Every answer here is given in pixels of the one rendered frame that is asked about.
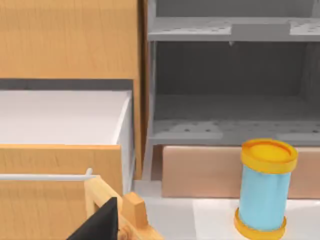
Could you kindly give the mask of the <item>blue can with yellow lid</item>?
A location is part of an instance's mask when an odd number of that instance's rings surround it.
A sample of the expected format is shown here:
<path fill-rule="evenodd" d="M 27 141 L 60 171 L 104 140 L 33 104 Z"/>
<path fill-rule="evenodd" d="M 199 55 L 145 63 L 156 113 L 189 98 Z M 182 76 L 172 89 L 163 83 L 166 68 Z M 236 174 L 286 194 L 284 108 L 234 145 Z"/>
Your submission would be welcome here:
<path fill-rule="evenodd" d="M 234 215 L 237 231 L 250 240 L 280 240 L 297 150 L 279 140 L 257 138 L 241 146 L 242 180 Z"/>

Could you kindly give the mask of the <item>wooden cupboard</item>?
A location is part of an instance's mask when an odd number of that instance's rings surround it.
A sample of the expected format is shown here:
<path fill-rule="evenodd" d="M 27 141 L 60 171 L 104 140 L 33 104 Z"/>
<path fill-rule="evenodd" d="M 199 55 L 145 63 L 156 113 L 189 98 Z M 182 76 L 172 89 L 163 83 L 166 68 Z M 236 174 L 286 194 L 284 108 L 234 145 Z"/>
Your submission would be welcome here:
<path fill-rule="evenodd" d="M 146 0 L 0 0 L 0 78 L 129 79 L 135 178 L 146 140 Z"/>

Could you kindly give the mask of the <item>white drawer box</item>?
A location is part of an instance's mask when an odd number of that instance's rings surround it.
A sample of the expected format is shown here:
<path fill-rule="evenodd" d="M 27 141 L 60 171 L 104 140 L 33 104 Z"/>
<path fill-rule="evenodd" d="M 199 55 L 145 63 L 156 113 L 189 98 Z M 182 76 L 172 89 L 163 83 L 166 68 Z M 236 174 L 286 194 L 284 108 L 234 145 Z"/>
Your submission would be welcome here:
<path fill-rule="evenodd" d="M 122 193 L 135 166 L 129 90 L 0 90 L 0 144 L 121 148 Z"/>

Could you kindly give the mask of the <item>wooden frame stand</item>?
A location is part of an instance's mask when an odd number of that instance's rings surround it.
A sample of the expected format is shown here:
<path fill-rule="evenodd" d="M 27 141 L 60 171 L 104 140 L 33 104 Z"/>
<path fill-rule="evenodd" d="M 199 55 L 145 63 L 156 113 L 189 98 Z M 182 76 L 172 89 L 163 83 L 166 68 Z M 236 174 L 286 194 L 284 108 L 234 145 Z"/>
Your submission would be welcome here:
<path fill-rule="evenodd" d="M 164 240 L 149 225 L 145 201 L 136 193 L 120 196 L 99 175 L 84 181 L 86 216 L 91 217 L 109 199 L 115 197 L 118 208 L 119 240 Z"/>

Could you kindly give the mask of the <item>grey open shelf cabinet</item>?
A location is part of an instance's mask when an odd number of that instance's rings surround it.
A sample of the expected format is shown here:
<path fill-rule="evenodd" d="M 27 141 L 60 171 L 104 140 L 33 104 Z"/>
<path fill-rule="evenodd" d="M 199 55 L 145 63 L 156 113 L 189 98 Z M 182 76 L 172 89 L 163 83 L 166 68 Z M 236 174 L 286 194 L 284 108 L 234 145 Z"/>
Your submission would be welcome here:
<path fill-rule="evenodd" d="M 147 0 L 149 113 L 156 145 L 320 146 L 320 0 Z"/>

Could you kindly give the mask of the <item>salmon-coloured shallow box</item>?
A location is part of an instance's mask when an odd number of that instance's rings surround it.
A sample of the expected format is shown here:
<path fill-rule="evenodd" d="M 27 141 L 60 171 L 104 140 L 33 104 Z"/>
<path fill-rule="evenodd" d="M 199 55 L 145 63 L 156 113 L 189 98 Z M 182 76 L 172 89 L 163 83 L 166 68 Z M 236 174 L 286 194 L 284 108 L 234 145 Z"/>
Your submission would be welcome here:
<path fill-rule="evenodd" d="M 290 199 L 320 199 L 320 147 L 299 147 Z M 238 198 L 242 181 L 239 146 L 165 146 L 164 197 Z"/>

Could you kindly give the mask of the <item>pale wooden drawer front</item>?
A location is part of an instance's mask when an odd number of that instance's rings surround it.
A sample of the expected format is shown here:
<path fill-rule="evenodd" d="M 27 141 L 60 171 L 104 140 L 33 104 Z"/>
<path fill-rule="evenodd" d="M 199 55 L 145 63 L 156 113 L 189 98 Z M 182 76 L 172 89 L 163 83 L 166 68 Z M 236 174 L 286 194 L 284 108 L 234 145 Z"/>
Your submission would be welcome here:
<path fill-rule="evenodd" d="M 100 175 L 123 193 L 119 145 L 0 144 L 0 174 Z M 87 218 L 81 181 L 0 181 L 0 240 L 66 240 Z"/>

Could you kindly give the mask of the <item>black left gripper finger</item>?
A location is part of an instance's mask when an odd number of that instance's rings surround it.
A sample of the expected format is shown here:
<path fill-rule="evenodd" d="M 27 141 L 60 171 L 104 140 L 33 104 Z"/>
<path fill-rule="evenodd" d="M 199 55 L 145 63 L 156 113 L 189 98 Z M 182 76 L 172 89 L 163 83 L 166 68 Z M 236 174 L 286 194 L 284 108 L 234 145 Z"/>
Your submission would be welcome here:
<path fill-rule="evenodd" d="M 66 240 L 118 240 L 118 204 L 111 197 Z"/>

